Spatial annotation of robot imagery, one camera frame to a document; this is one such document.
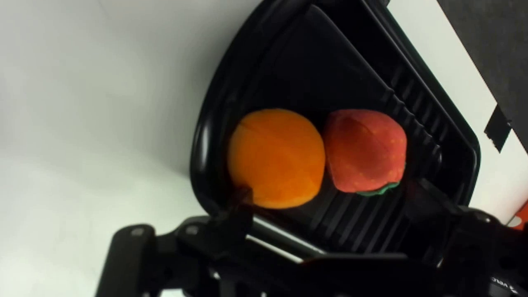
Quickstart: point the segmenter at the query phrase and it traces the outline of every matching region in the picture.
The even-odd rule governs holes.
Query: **black plastic tray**
[[[426,85],[378,19],[363,2],[264,2],[253,14],[218,68],[197,126],[192,184],[210,215],[233,200],[227,152],[245,114],[288,108],[322,129],[335,109],[378,109],[393,116],[410,139],[408,171],[396,192],[359,199],[339,194],[327,179],[321,195],[302,208],[256,212],[326,251],[426,256],[428,243],[401,212],[406,182],[425,177],[467,205],[479,147],[458,111],[446,111],[431,91],[436,80]]]

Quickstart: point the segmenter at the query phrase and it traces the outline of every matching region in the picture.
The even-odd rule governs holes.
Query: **white background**
[[[258,0],[0,0],[0,296],[95,294],[109,238],[203,213],[189,149],[215,68]],[[528,197],[525,152],[434,0],[392,12],[482,141],[474,205]]]

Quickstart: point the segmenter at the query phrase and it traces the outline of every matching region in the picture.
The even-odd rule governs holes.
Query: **white surface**
[[[190,139],[256,4],[0,2],[2,296],[93,296],[116,230],[164,233],[202,213],[187,179]],[[495,103],[436,2],[393,0],[393,10],[479,133],[474,205],[509,218],[527,195],[525,152],[510,136],[499,157],[484,138]]]

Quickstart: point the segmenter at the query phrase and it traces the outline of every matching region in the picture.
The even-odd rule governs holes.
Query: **black tray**
[[[327,179],[319,197],[302,208],[256,212],[326,251],[434,258],[403,217],[406,184],[428,179],[467,205],[479,147],[461,114],[443,108],[449,98],[441,101],[431,91],[439,85],[431,73],[428,78],[426,67],[423,73],[416,70],[423,62],[411,62],[387,32],[380,12],[363,2],[289,0],[263,2],[253,14],[218,68],[197,126],[192,184],[210,215],[233,200],[227,152],[245,114],[288,108],[322,129],[335,109],[378,109],[393,116],[410,139],[408,171],[396,192],[359,199],[337,192]]]

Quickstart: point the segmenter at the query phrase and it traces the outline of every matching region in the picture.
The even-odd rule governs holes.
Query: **black machine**
[[[469,208],[476,134],[385,0],[264,0],[225,55],[203,103],[192,184],[208,217],[170,235],[116,233],[98,297],[528,297],[528,232]],[[316,128],[335,109],[395,118],[408,134],[403,184],[383,197],[329,182],[306,207],[250,207],[227,174],[228,139],[256,109]]]

